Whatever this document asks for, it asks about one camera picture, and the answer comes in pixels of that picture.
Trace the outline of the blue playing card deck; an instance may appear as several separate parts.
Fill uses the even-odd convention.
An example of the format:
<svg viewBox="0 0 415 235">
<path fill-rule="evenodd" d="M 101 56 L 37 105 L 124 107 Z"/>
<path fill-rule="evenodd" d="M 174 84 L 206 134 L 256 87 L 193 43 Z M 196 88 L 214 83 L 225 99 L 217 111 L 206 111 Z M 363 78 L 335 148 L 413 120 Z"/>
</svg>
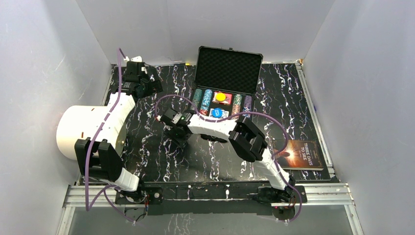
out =
<svg viewBox="0 0 415 235">
<path fill-rule="evenodd" d="M 212 109 L 210 109 L 210 111 L 209 111 L 209 117 L 211 117 L 211 118 L 215 118 L 215 117 L 213 117 L 212 116 L 212 110 L 213 110 L 214 108 L 212 108 Z M 224 110 L 224 109 L 222 109 L 223 110 L 223 115 L 222 115 L 222 117 L 221 118 L 227 118 L 228 116 L 229 116 L 229 112 L 228 111 L 226 111 L 226 110 Z"/>
</svg>

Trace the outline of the red playing card deck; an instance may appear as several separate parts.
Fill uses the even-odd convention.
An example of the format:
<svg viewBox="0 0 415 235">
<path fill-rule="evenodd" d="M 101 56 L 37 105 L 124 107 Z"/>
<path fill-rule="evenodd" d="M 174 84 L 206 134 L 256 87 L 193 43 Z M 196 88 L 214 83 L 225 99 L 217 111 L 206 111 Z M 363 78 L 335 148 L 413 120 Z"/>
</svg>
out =
<svg viewBox="0 0 415 235">
<path fill-rule="evenodd" d="M 223 102 L 219 102 L 219 101 L 217 101 L 216 99 L 215 99 L 215 95 L 217 94 L 217 93 L 220 93 L 220 92 L 214 92 L 214 95 L 213 95 L 213 98 L 212 98 L 212 102 L 213 103 L 217 103 L 217 104 L 223 104 L 223 105 L 231 105 L 231 101 L 232 101 L 232 94 L 230 94 L 230 93 L 224 93 L 225 95 L 226 95 L 226 100 L 225 101 L 223 101 Z"/>
</svg>

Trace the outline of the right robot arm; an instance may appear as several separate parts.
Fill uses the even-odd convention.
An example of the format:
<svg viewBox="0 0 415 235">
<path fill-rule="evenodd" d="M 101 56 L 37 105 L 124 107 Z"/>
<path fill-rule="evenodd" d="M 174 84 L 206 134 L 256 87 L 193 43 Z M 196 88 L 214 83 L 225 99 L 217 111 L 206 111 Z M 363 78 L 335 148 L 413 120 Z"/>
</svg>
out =
<svg viewBox="0 0 415 235">
<path fill-rule="evenodd" d="M 268 148 L 265 135 L 246 112 L 214 118 L 196 111 L 180 113 L 168 109 L 156 120 L 165 125 L 165 134 L 178 145 L 186 144 L 191 135 L 200 135 L 207 141 L 230 143 L 238 157 L 255 163 L 270 183 L 258 188 L 258 202 L 289 203 L 294 198 L 295 180 L 277 162 L 281 150 L 273 152 Z"/>
</svg>

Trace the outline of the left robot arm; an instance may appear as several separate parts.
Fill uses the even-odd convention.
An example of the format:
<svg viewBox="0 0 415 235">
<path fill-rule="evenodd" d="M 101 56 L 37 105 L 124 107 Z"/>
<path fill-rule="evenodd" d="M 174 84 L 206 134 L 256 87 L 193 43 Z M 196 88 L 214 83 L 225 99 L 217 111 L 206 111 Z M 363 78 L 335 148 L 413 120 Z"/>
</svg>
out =
<svg viewBox="0 0 415 235">
<path fill-rule="evenodd" d="M 159 80 L 150 78 L 150 67 L 140 56 L 124 60 L 125 70 L 118 70 L 118 89 L 106 106 L 91 108 L 95 114 L 83 123 L 92 133 L 76 140 L 74 152 L 86 186 L 89 179 L 99 180 L 126 191 L 133 203 L 140 204 L 146 198 L 146 190 L 140 187 L 140 178 L 124 167 L 122 151 L 116 145 L 126 139 L 126 119 L 137 102 L 163 89 Z"/>
</svg>

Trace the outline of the blue small blind button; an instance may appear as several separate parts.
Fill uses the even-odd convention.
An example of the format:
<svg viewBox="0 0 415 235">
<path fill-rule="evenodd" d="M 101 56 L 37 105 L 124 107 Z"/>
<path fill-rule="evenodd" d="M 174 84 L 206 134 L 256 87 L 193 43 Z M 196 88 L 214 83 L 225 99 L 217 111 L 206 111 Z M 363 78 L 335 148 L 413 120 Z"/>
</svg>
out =
<svg viewBox="0 0 415 235">
<path fill-rule="evenodd" d="M 212 116 L 215 118 L 221 118 L 223 115 L 223 110 L 220 108 L 215 108 L 212 110 Z"/>
</svg>

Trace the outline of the yellow round button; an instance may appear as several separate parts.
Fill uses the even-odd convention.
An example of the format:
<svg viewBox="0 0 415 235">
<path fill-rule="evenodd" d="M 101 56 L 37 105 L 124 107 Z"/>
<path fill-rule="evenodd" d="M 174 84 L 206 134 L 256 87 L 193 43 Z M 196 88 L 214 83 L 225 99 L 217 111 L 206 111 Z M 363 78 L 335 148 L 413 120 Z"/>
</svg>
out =
<svg viewBox="0 0 415 235">
<path fill-rule="evenodd" d="M 224 94 L 224 93 L 217 93 L 216 95 L 215 95 L 215 99 L 217 100 L 217 101 L 219 101 L 219 102 L 223 102 L 223 101 L 225 101 L 226 100 L 226 95 Z"/>
</svg>

